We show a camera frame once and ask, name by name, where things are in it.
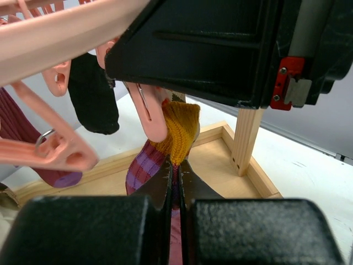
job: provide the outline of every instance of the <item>maroon fabric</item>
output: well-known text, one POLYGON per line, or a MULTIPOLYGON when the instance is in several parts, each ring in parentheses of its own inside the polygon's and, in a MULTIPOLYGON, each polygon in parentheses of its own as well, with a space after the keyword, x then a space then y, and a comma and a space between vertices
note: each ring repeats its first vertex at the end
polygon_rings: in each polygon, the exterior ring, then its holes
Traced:
MULTIPOLYGON (((29 122, 13 98, 2 87, 0 88, 0 137, 35 144, 41 135, 29 122)), ((81 172, 53 171, 33 168, 49 185, 63 188, 75 185, 81 180, 81 172)))

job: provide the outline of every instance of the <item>wooden board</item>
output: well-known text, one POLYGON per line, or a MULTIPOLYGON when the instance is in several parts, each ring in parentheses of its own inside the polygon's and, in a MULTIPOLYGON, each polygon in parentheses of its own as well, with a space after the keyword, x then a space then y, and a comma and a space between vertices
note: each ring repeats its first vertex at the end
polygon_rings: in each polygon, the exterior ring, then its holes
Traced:
MULTIPOLYGON (((195 173, 225 198, 280 198, 279 191, 255 159, 250 159, 249 176, 236 175, 231 163, 233 138, 234 132, 225 122, 202 128, 189 155, 195 173)), ((21 205, 41 195, 126 195, 127 169, 140 149, 101 160, 94 169, 85 172, 81 182, 74 187, 56 189, 36 181, 15 193, 21 205)))

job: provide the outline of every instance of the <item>metal ring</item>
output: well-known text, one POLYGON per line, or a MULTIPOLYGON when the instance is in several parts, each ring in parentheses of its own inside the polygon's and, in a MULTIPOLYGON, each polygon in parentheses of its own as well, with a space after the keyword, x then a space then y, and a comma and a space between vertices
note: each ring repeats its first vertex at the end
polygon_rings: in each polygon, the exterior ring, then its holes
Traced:
POLYGON ((46 136, 48 136, 48 135, 50 135, 50 134, 52 134, 52 133, 54 133, 54 132, 55 132, 55 130, 54 130, 54 129, 51 129, 50 131, 47 131, 47 132, 41 134, 41 135, 38 137, 37 141, 35 142, 35 148, 34 148, 34 152, 35 152, 37 155, 39 155, 39 156, 41 156, 41 157, 46 157, 46 156, 47 156, 47 153, 41 153, 41 152, 39 151, 39 146, 41 145, 41 143, 43 142, 43 139, 44 139, 46 136))

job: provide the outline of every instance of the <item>white surface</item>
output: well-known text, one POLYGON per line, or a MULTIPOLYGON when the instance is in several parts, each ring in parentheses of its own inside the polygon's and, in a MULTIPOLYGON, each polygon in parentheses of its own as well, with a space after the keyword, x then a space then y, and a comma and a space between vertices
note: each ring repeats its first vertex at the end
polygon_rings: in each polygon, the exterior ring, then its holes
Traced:
MULTIPOLYGON (((117 133, 104 136, 77 129, 100 158, 142 146, 146 140, 130 97, 121 98, 117 104, 117 133)), ((201 126, 225 120, 235 127, 235 117, 200 105, 201 126)), ((321 208, 347 261, 353 242, 353 167, 264 129, 259 130, 253 156, 284 197, 307 198, 321 208)), ((13 188, 35 179, 38 176, 31 169, 21 168, 4 184, 13 188)))

